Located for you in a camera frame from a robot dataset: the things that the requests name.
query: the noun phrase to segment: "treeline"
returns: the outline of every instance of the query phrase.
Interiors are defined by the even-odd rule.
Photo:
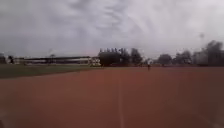
[[[101,66],[129,66],[138,65],[142,62],[142,56],[138,49],[132,48],[129,53],[125,48],[112,48],[100,50],[99,59]]]
[[[143,60],[142,55],[136,48],[132,48],[130,53],[125,48],[101,49],[98,56],[102,66],[142,66],[148,60],[152,64],[161,66],[224,66],[224,51],[222,47],[222,42],[213,40],[202,48],[201,51],[191,53],[186,50],[182,53],[177,53],[173,58],[169,54],[161,54],[155,60],[149,58]]]

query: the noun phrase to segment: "overcast sky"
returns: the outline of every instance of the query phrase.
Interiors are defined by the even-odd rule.
[[[148,57],[224,41],[223,0],[0,0],[0,52],[96,55],[139,48]]]

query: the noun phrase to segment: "distant person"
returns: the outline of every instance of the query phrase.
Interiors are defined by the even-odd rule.
[[[148,67],[148,70],[151,69],[151,61],[150,60],[147,61],[147,67]]]

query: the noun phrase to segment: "green grass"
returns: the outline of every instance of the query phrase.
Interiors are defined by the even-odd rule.
[[[0,78],[40,76],[40,75],[65,73],[65,72],[79,72],[91,69],[99,69],[99,67],[93,68],[89,66],[77,66],[77,65],[50,65],[50,66],[0,65]]]

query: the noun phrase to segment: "red track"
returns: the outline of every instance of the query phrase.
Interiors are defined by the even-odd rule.
[[[114,68],[1,80],[0,120],[5,128],[223,128],[224,68]]]

